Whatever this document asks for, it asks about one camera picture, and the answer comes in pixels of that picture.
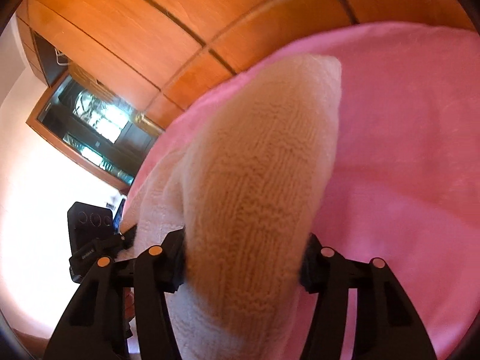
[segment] pink bedsheet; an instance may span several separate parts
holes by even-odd
[[[480,309],[476,33],[384,22],[291,43],[178,118],[148,154],[130,195],[259,69],[299,53],[336,56],[343,66],[337,161],[312,231],[347,258],[384,257],[444,359]],[[315,296],[301,297],[285,359],[299,358],[314,303]],[[349,324],[344,359],[353,334]]]

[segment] beige knitted sweater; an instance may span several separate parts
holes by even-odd
[[[186,282],[167,299],[185,360],[282,358],[335,159],[340,75],[333,57],[271,64],[133,198],[121,229],[138,231],[122,258],[186,225]]]

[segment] knitted fabric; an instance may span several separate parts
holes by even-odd
[[[164,157],[130,202],[135,257],[186,225],[186,280],[168,296],[184,359],[276,359],[303,251],[335,159],[341,67],[297,55],[266,67]]]

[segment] metal screw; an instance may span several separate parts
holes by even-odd
[[[385,268],[386,262],[381,258],[374,258],[371,262],[375,268],[382,269]]]
[[[108,257],[101,257],[97,261],[97,265],[102,268],[106,267],[109,264],[110,264],[110,259]]]
[[[323,257],[333,257],[335,255],[335,250],[331,247],[323,247],[320,253]]]
[[[148,250],[148,253],[151,255],[151,256],[158,256],[159,254],[161,254],[163,252],[163,249],[161,246],[158,246],[158,245],[155,245],[155,246],[152,246],[149,250]]]

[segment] wooden frame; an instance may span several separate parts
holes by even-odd
[[[98,177],[100,180],[105,181],[105,183],[111,185],[113,188],[116,188],[119,191],[125,191],[129,189],[129,185],[127,185],[122,180],[116,178],[115,176],[111,175],[107,171],[97,167],[94,163],[88,161],[86,158],[83,158],[73,148],[67,145],[63,140],[57,137],[53,132],[51,132],[38,120],[38,116],[44,109],[45,105],[49,102],[51,96],[55,93],[61,83],[63,83],[63,81],[68,77],[68,75],[69,73],[68,71],[66,71],[51,88],[46,89],[42,97],[40,97],[40,100],[35,105],[32,112],[30,113],[30,116],[28,116],[26,122],[27,125],[30,126],[43,139],[45,139],[50,145],[55,147],[58,151],[67,156],[77,165],[80,165],[87,172]]]

